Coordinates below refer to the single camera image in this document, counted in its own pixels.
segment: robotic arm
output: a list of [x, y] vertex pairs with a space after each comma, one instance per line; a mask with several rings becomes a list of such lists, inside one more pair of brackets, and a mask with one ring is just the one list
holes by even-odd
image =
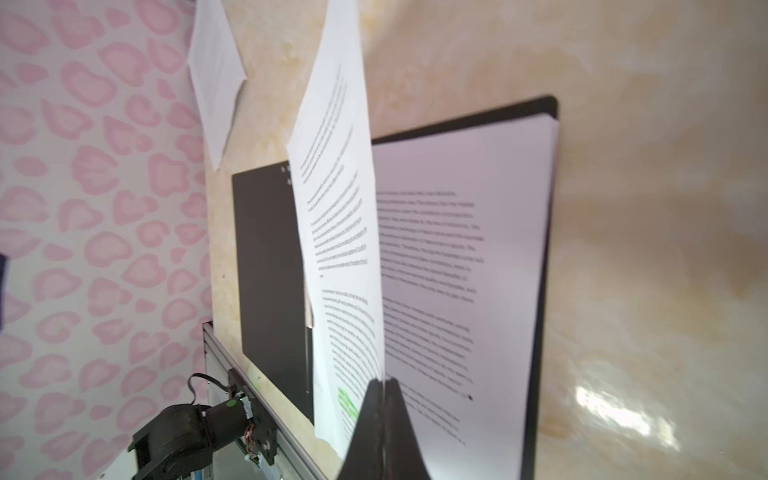
[[[216, 450], [239, 440], [247, 429], [267, 463], [274, 464], [276, 423], [242, 377], [234, 369], [228, 375], [230, 386], [225, 387], [194, 374], [227, 391], [226, 402], [170, 406], [134, 435], [128, 447], [136, 452], [133, 480], [175, 480], [200, 470], [212, 463]], [[430, 480], [400, 385], [396, 379], [371, 380], [337, 480], [405, 479]]]

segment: page being turned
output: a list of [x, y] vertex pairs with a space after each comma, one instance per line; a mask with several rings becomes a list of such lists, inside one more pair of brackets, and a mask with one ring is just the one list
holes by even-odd
[[328, 2], [288, 154], [314, 317], [315, 431], [343, 457], [368, 382], [384, 370], [376, 182], [354, 0]]
[[517, 478], [556, 122], [374, 147], [386, 374], [433, 480]]

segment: metal frame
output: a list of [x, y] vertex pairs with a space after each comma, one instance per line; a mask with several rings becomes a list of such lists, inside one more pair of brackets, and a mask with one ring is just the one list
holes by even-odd
[[275, 413], [274, 408], [264, 399], [261, 392], [253, 386], [253, 383], [250, 382], [243, 370], [232, 360], [227, 350], [214, 335], [214, 328], [209, 323], [203, 325], [203, 344], [205, 352], [211, 354], [225, 372], [229, 369], [235, 369], [245, 379], [250, 389], [275, 420], [277, 424], [277, 454], [285, 457], [302, 480], [328, 480], [314, 460], [312, 460], [310, 454], [299, 443], [299, 440]]

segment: open book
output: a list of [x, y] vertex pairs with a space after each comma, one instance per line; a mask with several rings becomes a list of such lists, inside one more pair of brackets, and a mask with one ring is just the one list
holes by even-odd
[[393, 376], [434, 480], [517, 477], [556, 101], [372, 148], [357, 15], [329, 1], [288, 145], [316, 435], [343, 457], [369, 380]]

